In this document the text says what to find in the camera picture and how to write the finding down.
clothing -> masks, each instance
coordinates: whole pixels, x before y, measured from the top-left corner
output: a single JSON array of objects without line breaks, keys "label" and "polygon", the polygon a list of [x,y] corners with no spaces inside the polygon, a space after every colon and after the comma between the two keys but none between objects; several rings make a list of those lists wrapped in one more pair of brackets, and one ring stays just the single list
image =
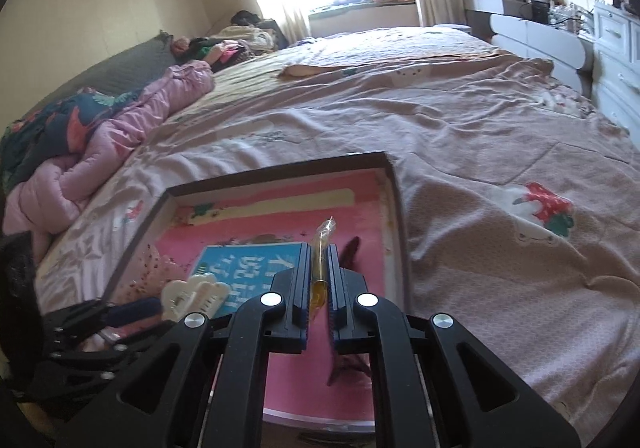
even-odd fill
[{"label": "clothing", "polygon": [[194,38],[189,42],[189,48],[176,57],[179,64],[185,64],[190,60],[204,60],[215,46],[221,47],[218,60],[210,64],[212,72],[218,72],[232,65],[244,62],[255,57],[244,41],[228,43],[224,38]]},{"label": "clothing", "polygon": [[14,121],[0,141],[2,190],[9,194],[26,181],[45,160],[81,154],[96,128],[135,104],[142,89],[106,96],[80,92]]},{"label": "clothing", "polygon": [[242,40],[256,55],[270,53],[276,50],[273,37],[258,27],[244,25],[230,25],[220,30],[210,38],[222,40]]},{"label": "clothing", "polygon": [[202,60],[211,48],[225,41],[223,38],[194,38],[189,42],[189,48],[180,56],[176,56],[175,60],[179,65],[184,65],[191,60]]},{"label": "clothing", "polygon": [[[90,139],[84,133],[75,148],[58,148],[48,157],[39,155],[41,162],[33,174],[7,196],[2,231],[7,235],[33,232],[33,256],[39,262],[49,247],[50,234],[59,234],[73,224],[95,191],[149,133],[212,88],[206,62],[169,67],[162,78],[140,92],[135,104],[113,118],[100,120]],[[56,129],[52,142],[65,142],[68,129]]]}]

yellow object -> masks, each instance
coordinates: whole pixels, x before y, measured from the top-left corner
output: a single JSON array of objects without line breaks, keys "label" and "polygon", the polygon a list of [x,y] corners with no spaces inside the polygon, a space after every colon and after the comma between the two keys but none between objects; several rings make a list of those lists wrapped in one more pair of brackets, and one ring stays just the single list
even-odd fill
[{"label": "yellow object", "polygon": [[331,217],[316,230],[311,243],[311,297],[309,301],[309,319],[313,320],[318,311],[326,304],[329,279],[326,268],[326,248],[335,230],[335,221]]}]

white dresser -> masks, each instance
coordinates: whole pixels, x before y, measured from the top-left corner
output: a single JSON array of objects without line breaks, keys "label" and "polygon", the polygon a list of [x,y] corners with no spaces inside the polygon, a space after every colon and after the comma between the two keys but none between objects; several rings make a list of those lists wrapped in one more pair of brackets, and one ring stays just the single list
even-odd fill
[{"label": "white dresser", "polygon": [[596,3],[593,101],[640,148],[640,19]]},{"label": "white dresser", "polygon": [[523,58],[551,60],[554,78],[591,98],[593,41],[515,16],[492,14],[490,23],[492,44]]}]

pink comforter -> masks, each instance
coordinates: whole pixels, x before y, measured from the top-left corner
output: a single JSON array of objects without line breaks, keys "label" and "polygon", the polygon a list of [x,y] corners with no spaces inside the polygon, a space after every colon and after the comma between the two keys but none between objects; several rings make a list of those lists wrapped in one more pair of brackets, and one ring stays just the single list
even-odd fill
[{"label": "pink comforter", "polygon": [[162,78],[146,86],[135,104],[96,129],[82,157],[46,160],[28,181],[18,184],[6,199],[3,232],[33,232],[33,254],[39,262],[50,236],[73,224],[91,196],[149,132],[212,88],[206,62],[194,60],[169,67]]}]

drawer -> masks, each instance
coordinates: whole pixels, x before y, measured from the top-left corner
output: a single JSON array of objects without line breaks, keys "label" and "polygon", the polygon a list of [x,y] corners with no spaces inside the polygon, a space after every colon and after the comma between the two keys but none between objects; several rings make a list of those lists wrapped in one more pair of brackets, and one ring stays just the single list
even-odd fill
[{"label": "drawer", "polygon": [[613,51],[620,59],[631,58],[630,22],[617,14],[596,10],[596,42]]},{"label": "drawer", "polygon": [[624,128],[629,133],[631,141],[636,148],[640,148],[640,116],[620,104],[618,102],[619,98],[603,85],[596,86],[594,97],[597,98],[600,112],[611,123]]},{"label": "drawer", "polygon": [[631,23],[631,66],[640,75],[640,24]]},{"label": "drawer", "polygon": [[594,83],[604,83],[631,108],[640,112],[640,75],[619,61],[598,52],[593,69]]},{"label": "drawer", "polygon": [[527,45],[555,61],[567,64],[574,70],[591,71],[593,67],[593,43],[585,42],[575,34],[553,28],[549,25],[525,22],[527,25]]},{"label": "drawer", "polygon": [[551,60],[554,63],[554,70],[551,73],[553,78],[571,87],[574,91],[579,92],[585,98],[591,98],[590,76],[581,76],[575,68],[569,67],[566,63],[561,62],[548,54],[544,54],[537,49],[533,49],[533,47],[529,47],[527,57]]}]

